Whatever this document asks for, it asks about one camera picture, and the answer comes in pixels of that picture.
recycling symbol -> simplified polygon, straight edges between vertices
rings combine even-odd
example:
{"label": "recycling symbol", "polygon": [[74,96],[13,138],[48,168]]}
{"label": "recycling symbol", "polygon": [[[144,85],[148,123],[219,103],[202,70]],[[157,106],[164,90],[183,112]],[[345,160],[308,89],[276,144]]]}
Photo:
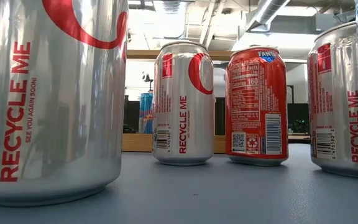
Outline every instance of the recycling symbol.
{"label": "recycling symbol", "polygon": [[249,148],[256,148],[258,146],[258,142],[256,141],[255,138],[249,138],[247,141],[247,146]]}

can rim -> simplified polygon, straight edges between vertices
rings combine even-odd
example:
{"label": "can rim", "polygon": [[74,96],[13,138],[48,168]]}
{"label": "can rim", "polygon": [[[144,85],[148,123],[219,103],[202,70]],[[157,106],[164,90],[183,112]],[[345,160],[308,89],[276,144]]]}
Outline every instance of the can rim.
{"label": "can rim", "polygon": [[231,54],[230,57],[233,57],[233,55],[237,54],[237,53],[240,53],[240,52],[244,52],[244,51],[247,51],[247,50],[251,50],[251,49],[271,49],[271,50],[275,50],[277,51],[278,53],[280,53],[280,51],[276,48],[276,47],[269,47],[269,46],[253,46],[253,47],[247,47],[245,49],[242,49],[242,50],[237,50],[235,51],[233,54]]}
{"label": "can rim", "polygon": [[169,45],[174,45],[174,44],[193,44],[193,45],[198,45],[202,48],[204,48],[205,50],[208,51],[208,49],[203,45],[203,44],[200,44],[200,43],[197,43],[197,42],[193,42],[193,41],[186,41],[186,40],[179,40],[179,41],[173,41],[173,42],[170,42],[170,43],[167,43],[167,44],[164,44],[160,50],[164,49],[165,47],[168,47]]}
{"label": "can rim", "polygon": [[352,22],[347,22],[345,24],[341,24],[341,25],[338,25],[336,27],[332,27],[324,32],[322,32],[320,35],[318,35],[316,38],[315,38],[315,42],[322,36],[334,31],[334,30],[337,30],[337,29],[340,29],[340,28],[343,28],[343,27],[347,27],[347,26],[353,26],[353,25],[356,25],[356,21],[352,21]]}

wooden shelf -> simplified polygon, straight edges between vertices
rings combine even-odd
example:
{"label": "wooden shelf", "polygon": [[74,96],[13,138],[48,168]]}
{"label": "wooden shelf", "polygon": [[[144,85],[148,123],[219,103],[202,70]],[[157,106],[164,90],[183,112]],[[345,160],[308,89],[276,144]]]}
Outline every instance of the wooden shelf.
{"label": "wooden shelf", "polygon": [[[299,141],[309,138],[309,136],[289,136],[289,140]],[[124,152],[151,152],[152,135],[151,134],[124,134],[123,138]],[[225,136],[215,136],[214,153],[224,154]]]}
{"label": "wooden shelf", "polygon": [[[155,60],[160,53],[159,50],[128,50],[128,59],[152,59]],[[233,52],[225,50],[210,50],[209,56],[212,60],[230,61]]]}

gray table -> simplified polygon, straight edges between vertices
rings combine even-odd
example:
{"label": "gray table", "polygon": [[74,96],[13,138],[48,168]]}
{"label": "gray table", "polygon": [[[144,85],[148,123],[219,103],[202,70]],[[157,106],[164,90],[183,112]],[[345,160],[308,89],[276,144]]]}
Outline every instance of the gray table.
{"label": "gray table", "polygon": [[358,179],[321,172],[309,145],[290,145],[281,167],[160,165],[149,153],[124,153],[120,178],[72,203],[0,208],[0,223],[358,223]]}

red swirl logo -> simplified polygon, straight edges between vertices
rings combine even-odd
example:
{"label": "red swirl logo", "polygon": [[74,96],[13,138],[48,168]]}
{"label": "red swirl logo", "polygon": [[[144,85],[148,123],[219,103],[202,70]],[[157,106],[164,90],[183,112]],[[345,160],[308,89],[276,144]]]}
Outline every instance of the red swirl logo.
{"label": "red swirl logo", "polygon": [[75,17],[73,0],[42,0],[42,4],[56,26],[72,38],[99,49],[109,50],[117,46],[120,49],[123,48],[128,18],[127,12],[121,12],[118,16],[117,38],[106,42],[94,38],[81,27]]}
{"label": "red swirl logo", "polygon": [[193,84],[194,87],[196,87],[197,90],[199,90],[200,92],[207,94],[207,95],[211,95],[213,92],[212,90],[207,90],[202,82],[201,82],[201,77],[200,77],[200,65],[201,65],[201,61],[203,59],[203,57],[205,57],[208,55],[205,53],[198,53],[196,54],[190,61],[189,64],[189,78],[190,78],[190,82]]}

